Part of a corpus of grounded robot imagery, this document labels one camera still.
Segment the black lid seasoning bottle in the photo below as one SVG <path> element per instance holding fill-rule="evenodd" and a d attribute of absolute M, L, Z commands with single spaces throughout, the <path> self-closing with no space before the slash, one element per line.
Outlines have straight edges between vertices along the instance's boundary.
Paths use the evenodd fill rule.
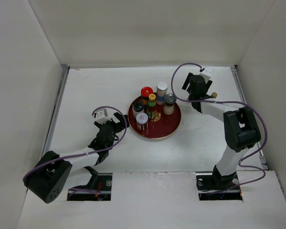
<path fill-rule="evenodd" d="M 136 118 L 136 116 L 139 113 L 144 112 L 144 105 L 141 100 L 135 100 L 132 106 L 132 111 L 133 111 L 133 117 Z"/>

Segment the red lid chili sauce jar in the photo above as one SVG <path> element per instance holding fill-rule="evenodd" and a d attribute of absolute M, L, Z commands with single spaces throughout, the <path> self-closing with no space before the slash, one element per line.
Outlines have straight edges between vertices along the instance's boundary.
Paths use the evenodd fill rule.
<path fill-rule="evenodd" d="M 141 89 L 141 101 L 144 106 L 147 106 L 150 94 L 153 94 L 153 89 L 151 87 L 146 86 Z"/>

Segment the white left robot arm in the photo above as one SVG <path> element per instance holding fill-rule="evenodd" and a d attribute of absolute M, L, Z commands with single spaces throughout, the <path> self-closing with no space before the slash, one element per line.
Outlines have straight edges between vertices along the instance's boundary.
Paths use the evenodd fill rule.
<path fill-rule="evenodd" d="M 129 127 L 128 115 L 116 112 L 114 116 L 119 122 L 107 118 L 103 122 L 94 122 L 99 132 L 84 149 L 64 155 L 54 151 L 46 152 L 37 165 L 24 176 L 25 187 L 48 204 L 63 191 L 71 172 L 85 168 L 90 174 L 85 174 L 81 178 L 82 186 L 74 187 L 73 190 L 99 194 L 99 191 L 93 190 L 97 186 L 98 178 L 93 166 L 107 158 L 109 151 L 121 141 L 117 134 L 126 134 Z"/>

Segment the grey lid spice jar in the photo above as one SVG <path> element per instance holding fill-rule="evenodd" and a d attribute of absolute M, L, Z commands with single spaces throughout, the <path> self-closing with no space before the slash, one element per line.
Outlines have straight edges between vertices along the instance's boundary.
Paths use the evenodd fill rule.
<path fill-rule="evenodd" d="M 138 113 L 136 116 L 136 125 L 140 131 L 147 129 L 148 115 L 146 113 Z"/>

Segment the silver lid blue label jar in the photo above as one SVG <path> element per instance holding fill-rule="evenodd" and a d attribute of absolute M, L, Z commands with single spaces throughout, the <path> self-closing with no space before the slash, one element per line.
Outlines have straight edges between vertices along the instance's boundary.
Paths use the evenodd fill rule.
<path fill-rule="evenodd" d="M 156 90 L 156 103 L 163 105 L 165 103 L 165 96 L 167 94 L 168 85 L 165 82 L 159 82 Z"/>

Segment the yellow label small oil bottle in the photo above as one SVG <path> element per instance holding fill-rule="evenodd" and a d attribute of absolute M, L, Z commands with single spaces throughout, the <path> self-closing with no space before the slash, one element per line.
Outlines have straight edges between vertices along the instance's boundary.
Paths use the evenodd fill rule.
<path fill-rule="evenodd" d="M 217 93 L 213 92 L 213 93 L 211 94 L 211 97 L 212 97 L 212 98 L 216 98 L 216 97 L 217 97 Z"/>

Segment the right robot arm base mount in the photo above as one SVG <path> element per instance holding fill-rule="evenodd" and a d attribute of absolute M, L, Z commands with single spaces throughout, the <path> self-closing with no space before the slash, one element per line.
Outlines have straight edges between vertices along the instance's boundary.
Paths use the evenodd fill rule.
<path fill-rule="evenodd" d="M 197 173 L 196 187 L 200 201 L 243 200 L 239 186 L 238 175 L 233 173 L 228 177 L 216 177 L 212 173 Z"/>

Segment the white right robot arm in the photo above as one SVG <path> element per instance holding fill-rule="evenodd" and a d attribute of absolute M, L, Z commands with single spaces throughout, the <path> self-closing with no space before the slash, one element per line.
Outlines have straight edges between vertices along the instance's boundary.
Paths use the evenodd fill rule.
<path fill-rule="evenodd" d="M 197 188 L 200 191 L 225 190 L 237 179 L 236 169 L 241 158 L 261 139 L 254 112 L 246 106 L 237 108 L 216 103 L 208 95 L 212 81 L 203 76 L 189 73 L 182 89 L 189 93 L 192 107 L 224 123 L 226 149 L 220 161 L 214 166 L 211 175 L 197 175 Z"/>

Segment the left robot arm base mount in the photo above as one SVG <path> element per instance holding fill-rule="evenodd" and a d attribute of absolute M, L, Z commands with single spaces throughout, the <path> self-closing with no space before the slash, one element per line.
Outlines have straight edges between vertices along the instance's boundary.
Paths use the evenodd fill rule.
<path fill-rule="evenodd" d="M 90 173 L 85 185 L 68 190 L 67 201 L 111 201 L 112 173 L 99 173 L 92 167 L 84 167 Z"/>

